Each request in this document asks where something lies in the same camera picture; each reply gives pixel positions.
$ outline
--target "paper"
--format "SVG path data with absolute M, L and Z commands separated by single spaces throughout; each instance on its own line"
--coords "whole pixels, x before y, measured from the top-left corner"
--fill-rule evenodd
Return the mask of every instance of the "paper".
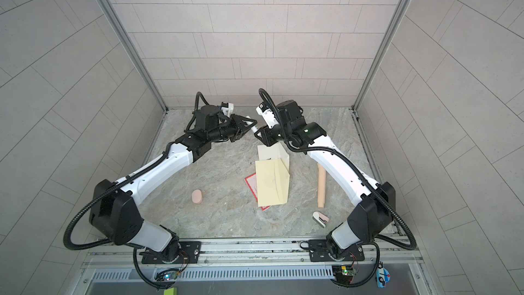
M 257 148 L 260 161 L 282 159 L 285 169 L 289 172 L 289 154 L 287 154 L 281 142 L 277 142 L 271 147 L 258 145 Z
M 289 194 L 289 172 L 282 159 L 255 161 L 258 206 L 285 204 Z

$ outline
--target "pink eraser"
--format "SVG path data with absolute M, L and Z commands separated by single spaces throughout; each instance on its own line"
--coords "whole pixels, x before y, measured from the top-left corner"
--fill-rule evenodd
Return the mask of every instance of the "pink eraser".
M 193 203 L 200 204 L 202 202 L 202 191 L 200 189 L 193 191 L 191 199 L 193 200 Z

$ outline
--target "black cable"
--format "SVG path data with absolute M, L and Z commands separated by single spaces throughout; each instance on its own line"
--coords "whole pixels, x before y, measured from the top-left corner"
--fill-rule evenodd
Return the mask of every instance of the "black cable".
M 193 111 L 193 116 L 191 117 L 191 120 L 189 121 L 189 123 L 187 124 L 187 127 L 186 129 L 184 130 L 184 132 L 188 131 L 189 128 L 191 128 L 191 125 L 193 124 L 193 122 L 195 121 L 195 112 L 198 111 L 198 106 L 199 106 L 199 99 L 202 98 L 202 101 L 204 102 L 204 104 L 206 105 L 209 105 L 209 103 L 206 101 L 206 99 L 204 98 L 204 95 L 202 95 L 201 92 L 197 92 L 196 93 L 196 97 L 195 97 L 195 109 Z
M 138 260 L 136 259 L 136 247 L 133 248 L 133 265 L 135 266 L 135 270 L 136 270 L 136 273 L 138 274 L 138 276 L 144 280 L 144 282 L 152 287 L 155 287 L 157 290 L 158 289 L 169 289 L 171 288 L 173 285 L 174 285 L 174 281 L 169 283 L 169 284 L 165 284 L 165 285 L 161 285 L 161 284 L 157 284 L 156 282 L 153 282 L 151 280 L 149 280 L 146 276 L 144 276 L 144 274 L 142 273 L 142 270 L 140 270 L 140 267 L 138 266 Z
M 362 245 L 374 245 L 375 248 L 377 249 L 377 257 L 375 259 L 375 265 L 373 265 L 373 270 L 371 271 L 371 273 L 366 278 L 364 278 L 361 281 L 356 282 L 354 284 L 344 284 L 342 282 L 338 282 L 338 281 L 335 281 L 333 279 L 330 279 L 332 283 L 334 283 L 335 285 L 338 285 L 338 286 L 346 287 L 346 288 L 353 288 L 353 287 L 362 286 L 363 284 L 367 283 L 371 278 L 373 278 L 373 276 L 377 272 L 378 264 L 380 262 L 380 248 L 378 247 L 377 243 L 374 242 L 374 241 L 371 241 L 369 243 L 365 243 L 365 244 L 362 244 Z
M 409 229 L 408 225 L 404 222 L 404 220 L 400 217 L 400 215 L 389 205 L 389 203 L 376 191 L 376 189 L 373 188 L 373 186 L 371 186 L 369 181 L 366 178 L 364 178 L 364 176 L 362 175 L 360 170 L 353 164 L 352 161 L 350 161 L 344 154 L 340 153 L 339 151 L 337 151 L 336 149 L 333 149 L 331 147 L 324 147 L 324 146 L 315 146 L 315 147 L 308 147 L 308 148 L 292 147 L 291 143 L 289 142 L 289 138 L 288 138 L 288 135 L 287 135 L 287 130 L 285 129 L 285 125 L 284 125 L 284 122 L 282 120 L 282 116 L 280 115 L 280 112 L 278 111 L 278 109 L 277 109 L 275 103 L 273 102 L 271 96 L 267 93 L 267 91 L 265 91 L 262 88 L 260 88 L 258 90 L 258 93 L 261 96 L 262 100 L 273 111 L 273 114 L 275 115 L 275 118 L 277 119 L 277 122 L 280 125 L 281 136 L 284 139 L 284 142 L 285 142 L 286 146 L 289 148 L 289 150 L 291 150 L 292 152 L 296 152 L 296 153 L 304 153 L 304 152 L 317 151 L 317 150 L 318 151 L 326 151 L 326 152 L 330 152 L 331 154 L 336 155 L 341 160 L 343 160 L 351 168 L 351 170 L 353 170 L 353 172 L 355 172 L 357 177 L 362 181 L 362 184 L 366 188 L 369 189 L 370 193 L 375 196 L 375 198 L 378 200 L 378 202 L 383 207 L 385 207 L 387 209 L 387 211 L 389 211 L 391 213 L 393 218 L 396 220 L 396 222 L 401 226 L 401 228 L 406 233 L 406 236 L 409 239 L 409 244 L 401 243 L 400 241 L 397 241 L 395 239 L 389 238 L 389 237 L 384 236 L 384 235 L 377 235 L 378 239 L 385 240 L 385 241 L 387 241 L 389 243 L 392 243 L 395 246 L 398 246 L 398 247 L 403 248 L 403 249 L 407 249 L 407 250 L 417 249 L 417 247 L 416 247 L 416 239 L 415 239 L 413 233 L 411 233 L 411 230 Z
M 166 150 L 162 153 L 162 156 L 158 160 L 156 160 L 153 164 L 151 164 L 150 166 L 148 166 L 148 167 L 144 168 L 143 170 L 139 171 L 135 175 L 130 176 L 126 180 L 122 181 L 121 183 L 115 184 L 114 186 L 110 187 L 108 190 L 103 192 L 101 195 L 99 195 L 98 197 L 96 197 L 95 199 L 90 201 L 78 213 L 76 213 L 74 218 L 69 222 L 69 225 L 67 226 L 67 228 L 65 228 L 64 236 L 62 238 L 64 246 L 67 249 L 70 249 L 70 250 L 82 250 L 82 249 L 93 248 L 93 247 L 96 247 L 96 246 L 100 246 L 100 245 L 111 243 L 111 240 L 106 238 L 106 239 L 97 240 L 97 241 L 94 241 L 92 243 L 87 243 L 87 244 L 75 244 L 71 240 L 71 234 L 73 233 L 73 229 L 75 228 L 75 226 L 78 223 L 78 221 L 82 218 L 82 216 L 85 213 L 87 213 L 91 209 L 91 207 L 93 207 L 97 202 L 101 201 L 103 198 L 105 198 L 108 195 L 110 195 L 111 193 L 115 192 L 117 189 L 120 189 L 123 186 L 127 185 L 128 183 L 130 183 L 131 181 L 137 179 L 141 175 L 148 173 L 149 171 L 151 171 L 152 169 L 157 167 L 163 160 L 167 159 L 168 158 L 168 154 L 169 154 L 169 150 L 170 150 L 172 144 L 174 144 L 174 141 L 171 141 L 170 143 L 167 144 Z

